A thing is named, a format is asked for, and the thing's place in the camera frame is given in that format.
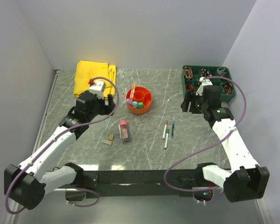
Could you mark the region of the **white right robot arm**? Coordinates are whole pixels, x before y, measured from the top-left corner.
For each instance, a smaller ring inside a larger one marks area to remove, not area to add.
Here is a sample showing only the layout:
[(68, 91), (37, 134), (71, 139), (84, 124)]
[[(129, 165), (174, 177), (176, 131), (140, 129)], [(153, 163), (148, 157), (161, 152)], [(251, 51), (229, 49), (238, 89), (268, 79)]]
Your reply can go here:
[(203, 114), (210, 128), (221, 140), (230, 163), (230, 171), (214, 163), (202, 163), (196, 168), (196, 183), (209, 182), (221, 187), (229, 202), (263, 197), (270, 173), (253, 158), (242, 140), (236, 121), (228, 107), (222, 106), (218, 86), (201, 87), (201, 92), (187, 91), (181, 105), (183, 112)]

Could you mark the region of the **purple highlighter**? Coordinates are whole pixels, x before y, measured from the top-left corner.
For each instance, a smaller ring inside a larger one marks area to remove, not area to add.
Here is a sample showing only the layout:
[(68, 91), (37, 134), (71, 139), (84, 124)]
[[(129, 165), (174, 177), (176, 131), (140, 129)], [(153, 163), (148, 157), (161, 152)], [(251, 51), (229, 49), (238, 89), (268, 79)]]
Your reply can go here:
[(133, 101), (132, 101), (131, 99), (127, 98), (127, 99), (126, 99), (126, 102), (127, 102), (129, 105), (133, 106)]

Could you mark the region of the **yellow thin pen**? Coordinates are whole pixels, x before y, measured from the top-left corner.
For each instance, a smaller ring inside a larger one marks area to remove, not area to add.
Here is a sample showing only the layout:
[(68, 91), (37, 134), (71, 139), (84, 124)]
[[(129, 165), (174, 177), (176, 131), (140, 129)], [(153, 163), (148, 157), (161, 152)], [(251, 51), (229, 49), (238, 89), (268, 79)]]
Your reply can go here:
[(132, 88), (132, 92), (131, 92), (131, 100), (134, 99), (135, 88), (136, 88), (136, 82), (133, 83), (133, 88)]

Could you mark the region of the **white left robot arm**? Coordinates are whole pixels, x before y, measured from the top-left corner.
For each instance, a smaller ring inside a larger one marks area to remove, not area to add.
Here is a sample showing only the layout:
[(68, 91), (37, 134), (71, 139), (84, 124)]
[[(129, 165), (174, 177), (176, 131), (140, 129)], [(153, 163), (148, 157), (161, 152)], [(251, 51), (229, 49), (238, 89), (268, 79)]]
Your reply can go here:
[[(5, 209), (15, 215), (22, 210), (34, 209), (45, 195), (55, 189), (71, 185), (72, 188), (85, 190), (84, 170), (69, 162), (56, 171), (47, 172), (53, 160), (95, 124), (94, 118), (112, 116), (118, 104), (113, 96), (104, 97), (102, 91), (85, 91), (76, 99), (76, 105), (62, 118), (53, 134), (29, 158), (15, 166), (10, 164), (4, 171)], [(22, 206), (12, 211), (9, 200)]]

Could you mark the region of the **grey tan eraser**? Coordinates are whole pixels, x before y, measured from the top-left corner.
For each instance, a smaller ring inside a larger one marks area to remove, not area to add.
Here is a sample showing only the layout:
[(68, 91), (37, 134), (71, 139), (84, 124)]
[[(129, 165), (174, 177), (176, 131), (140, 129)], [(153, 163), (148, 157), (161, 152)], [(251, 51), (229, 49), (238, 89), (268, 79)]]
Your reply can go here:
[(112, 145), (112, 141), (111, 141), (111, 140), (102, 139), (101, 142), (102, 142), (103, 144), (106, 144), (106, 145), (109, 145), (109, 146)]

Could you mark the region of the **light blue cap highlighter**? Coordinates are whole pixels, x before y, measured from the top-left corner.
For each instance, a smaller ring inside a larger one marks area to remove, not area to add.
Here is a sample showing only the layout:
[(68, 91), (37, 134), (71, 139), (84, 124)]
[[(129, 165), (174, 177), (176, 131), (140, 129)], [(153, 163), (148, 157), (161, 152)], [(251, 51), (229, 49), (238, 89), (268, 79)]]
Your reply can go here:
[(138, 107), (138, 102), (133, 101), (133, 108), (137, 108)]

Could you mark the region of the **aluminium rail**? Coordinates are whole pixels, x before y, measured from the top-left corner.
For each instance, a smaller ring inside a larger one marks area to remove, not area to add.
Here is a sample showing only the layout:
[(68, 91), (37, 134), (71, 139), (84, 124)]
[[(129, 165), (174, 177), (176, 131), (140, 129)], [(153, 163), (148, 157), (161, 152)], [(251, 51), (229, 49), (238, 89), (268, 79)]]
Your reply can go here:
[(225, 191), (236, 192), (259, 191), (265, 184), (269, 174), (261, 171), (260, 167), (246, 169), (240, 167), (233, 173), (219, 168), (212, 163), (200, 164), (196, 169), (169, 170), (109, 170), (84, 171), (73, 164), (66, 165), (54, 172), (45, 173), (40, 179), (28, 172), (20, 175), (15, 186), (26, 189), (44, 189), (53, 191), (65, 185), (78, 188), (96, 189), (101, 185), (149, 185), (169, 184), (176, 182), (194, 186), (208, 186), (210, 183), (223, 188)]

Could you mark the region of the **pink lid marker tube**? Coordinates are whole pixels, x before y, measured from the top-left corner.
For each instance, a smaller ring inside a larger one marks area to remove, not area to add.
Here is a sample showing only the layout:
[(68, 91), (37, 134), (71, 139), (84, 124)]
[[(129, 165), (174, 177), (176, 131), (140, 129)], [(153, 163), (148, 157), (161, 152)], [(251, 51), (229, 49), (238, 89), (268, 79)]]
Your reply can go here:
[(126, 120), (121, 119), (119, 121), (119, 135), (121, 139), (121, 143), (128, 143), (131, 141), (131, 135), (129, 132), (129, 125)]

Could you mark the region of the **blue transparent pen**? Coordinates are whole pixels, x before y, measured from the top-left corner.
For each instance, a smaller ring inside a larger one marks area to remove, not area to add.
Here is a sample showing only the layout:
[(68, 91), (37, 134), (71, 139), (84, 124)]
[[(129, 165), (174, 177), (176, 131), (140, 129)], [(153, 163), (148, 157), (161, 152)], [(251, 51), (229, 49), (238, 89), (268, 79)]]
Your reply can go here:
[(174, 138), (174, 131), (175, 131), (175, 119), (173, 119), (172, 129), (171, 129), (171, 138)]

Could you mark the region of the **yellow folded cloth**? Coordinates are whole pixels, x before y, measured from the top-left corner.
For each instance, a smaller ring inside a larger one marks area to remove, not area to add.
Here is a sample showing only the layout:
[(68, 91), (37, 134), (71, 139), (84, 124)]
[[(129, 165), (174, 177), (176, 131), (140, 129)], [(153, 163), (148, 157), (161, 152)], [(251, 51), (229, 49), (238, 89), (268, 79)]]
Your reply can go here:
[(89, 81), (95, 77), (107, 78), (116, 85), (116, 75), (117, 68), (115, 65), (79, 61), (76, 67), (73, 96), (77, 98), (81, 93), (89, 89)]

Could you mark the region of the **black base beam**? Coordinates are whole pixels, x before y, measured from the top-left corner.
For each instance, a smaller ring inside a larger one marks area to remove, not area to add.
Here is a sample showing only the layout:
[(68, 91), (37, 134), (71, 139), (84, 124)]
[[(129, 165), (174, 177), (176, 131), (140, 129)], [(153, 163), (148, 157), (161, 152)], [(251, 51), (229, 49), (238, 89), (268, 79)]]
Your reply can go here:
[[(84, 171), (84, 180), (79, 187), (107, 196), (193, 196), (170, 188), (164, 182), (165, 170), (96, 170)], [(182, 189), (214, 187), (203, 179), (197, 169), (174, 169), (167, 174), (171, 185)]]

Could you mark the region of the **brown cap white marker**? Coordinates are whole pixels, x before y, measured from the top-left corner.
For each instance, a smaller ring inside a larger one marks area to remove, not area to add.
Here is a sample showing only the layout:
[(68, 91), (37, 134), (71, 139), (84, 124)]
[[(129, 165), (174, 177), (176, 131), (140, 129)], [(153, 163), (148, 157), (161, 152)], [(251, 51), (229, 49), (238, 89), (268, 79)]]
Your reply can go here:
[(168, 120), (165, 121), (164, 129), (163, 129), (163, 135), (162, 135), (163, 140), (165, 140), (166, 138), (167, 127), (168, 127)]

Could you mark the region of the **green cap white marker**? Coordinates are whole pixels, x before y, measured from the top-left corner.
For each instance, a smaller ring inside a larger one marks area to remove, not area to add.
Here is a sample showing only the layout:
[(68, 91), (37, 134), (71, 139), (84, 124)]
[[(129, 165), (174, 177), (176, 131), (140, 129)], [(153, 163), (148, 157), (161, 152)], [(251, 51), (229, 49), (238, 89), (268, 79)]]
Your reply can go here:
[(165, 143), (164, 143), (165, 150), (168, 148), (168, 138), (169, 138), (169, 129), (167, 128), (165, 132)]

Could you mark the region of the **brown small eraser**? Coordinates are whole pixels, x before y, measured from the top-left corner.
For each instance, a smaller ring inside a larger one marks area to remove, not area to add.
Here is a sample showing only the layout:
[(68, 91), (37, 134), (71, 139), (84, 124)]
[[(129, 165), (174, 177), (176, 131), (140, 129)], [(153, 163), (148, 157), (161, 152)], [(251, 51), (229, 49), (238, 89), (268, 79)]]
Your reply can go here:
[(114, 140), (114, 135), (113, 134), (109, 134), (108, 140), (113, 141)]

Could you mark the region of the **orange round pen holder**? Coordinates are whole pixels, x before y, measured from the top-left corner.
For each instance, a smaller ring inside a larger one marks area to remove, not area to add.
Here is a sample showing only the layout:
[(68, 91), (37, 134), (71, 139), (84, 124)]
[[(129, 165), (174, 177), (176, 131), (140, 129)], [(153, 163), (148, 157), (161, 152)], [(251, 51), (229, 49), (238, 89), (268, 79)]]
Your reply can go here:
[[(127, 98), (130, 99), (130, 94), (131, 94), (131, 89), (126, 93), (126, 99)], [(149, 89), (142, 86), (136, 86), (133, 101), (136, 101), (138, 103), (142, 102), (143, 107), (133, 108), (133, 106), (129, 105), (127, 102), (126, 105), (131, 113), (136, 115), (142, 115), (149, 111), (152, 105), (152, 100), (153, 100), (153, 96)]]

